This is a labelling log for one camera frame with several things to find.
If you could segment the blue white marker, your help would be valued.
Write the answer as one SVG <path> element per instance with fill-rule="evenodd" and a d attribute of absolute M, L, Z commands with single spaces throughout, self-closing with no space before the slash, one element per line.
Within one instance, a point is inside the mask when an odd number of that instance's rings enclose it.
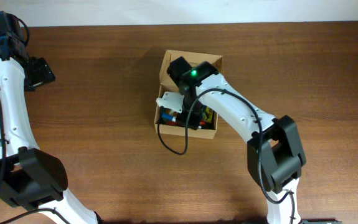
<path fill-rule="evenodd" d="M 161 115 L 161 118 L 166 120 L 166 121 L 176 122 L 176 117 L 173 116 L 173 115 L 170 115 L 170 114 L 163 113 Z"/>

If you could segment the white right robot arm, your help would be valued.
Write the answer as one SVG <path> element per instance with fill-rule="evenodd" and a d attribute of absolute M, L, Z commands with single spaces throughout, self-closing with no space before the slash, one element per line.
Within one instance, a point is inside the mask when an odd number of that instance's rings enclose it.
<path fill-rule="evenodd" d="M 235 91 L 219 70 L 209 62 L 191 66 L 184 57 L 173 60 L 167 74 L 178 87 L 157 99 L 161 113 L 158 123 L 175 122 L 198 130 L 204 108 L 221 116 L 247 145 L 248 171 L 261 188 L 268 205 L 268 223 L 301 223 L 296 191 L 306 156 L 295 121 L 285 115 L 278 119 Z"/>

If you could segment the brown cardboard box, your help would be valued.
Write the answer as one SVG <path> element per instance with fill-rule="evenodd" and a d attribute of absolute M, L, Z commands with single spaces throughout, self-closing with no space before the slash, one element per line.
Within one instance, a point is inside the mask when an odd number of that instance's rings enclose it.
<path fill-rule="evenodd" d="M 196 52 L 185 52 L 179 50 L 166 50 L 166 53 L 163 58 L 163 62 L 161 65 L 161 69 L 159 72 L 159 93 L 158 98 L 162 98 L 165 92 L 179 92 L 177 85 L 172 81 L 170 76 L 167 74 L 167 68 L 170 63 L 179 58 L 184 57 L 187 62 L 195 67 L 198 64 L 208 61 L 215 68 L 217 68 L 220 72 L 223 71 L 223 56 L 222 55 L 214 55 L 214 54 L 203 54 Z M 209 129 L 198 129 L 188 130 L 188 136 L 194 138 L 202 138 L 202 139 L 213 139 L 217 132 L 217 124 L 219 120 L 219 115 L 214 113 L 212 120 L 212 127 Z"/>

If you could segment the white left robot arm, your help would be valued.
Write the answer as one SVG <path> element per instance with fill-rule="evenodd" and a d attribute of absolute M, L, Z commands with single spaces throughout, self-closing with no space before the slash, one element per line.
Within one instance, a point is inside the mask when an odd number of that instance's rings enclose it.
<path fill-rule="evenodd" d="M 24 93 L 55 75 L 44 58 L 28 54 L 29 37 L 20 18 L 0 11 L 0 200 L 56 223 L 101 223 L 70 191 L 61 160 L 42 151 L 32 133 Z"/>

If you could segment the orange utility knife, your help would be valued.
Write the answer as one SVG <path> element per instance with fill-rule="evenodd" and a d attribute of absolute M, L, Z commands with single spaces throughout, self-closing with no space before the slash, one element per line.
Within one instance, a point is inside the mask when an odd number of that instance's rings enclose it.
<path fill-rule="evenodd" d="M 164 124 L 169 125 L 169 126 L 178 126 L 178 127 L 183 127 L 183 128 L 185 127 L 185 123 L 178 122 L 178 121 L 165 121 Z M 194 124 L 189 123 L 188 128 L 208 129 L 209 126 L 205 122 L 201 121 L 198 126 L 195 126 Z"/>

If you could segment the yellow highlighter marker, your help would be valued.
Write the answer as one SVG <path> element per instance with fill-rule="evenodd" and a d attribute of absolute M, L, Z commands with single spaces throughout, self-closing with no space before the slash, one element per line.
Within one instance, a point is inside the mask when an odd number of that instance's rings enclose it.
<path fill-rule="evenodd" d="M 212 123 L 214 119 L 214 111 L 205 106 L 203 109 L 203 120 L 205 123 Z"/>

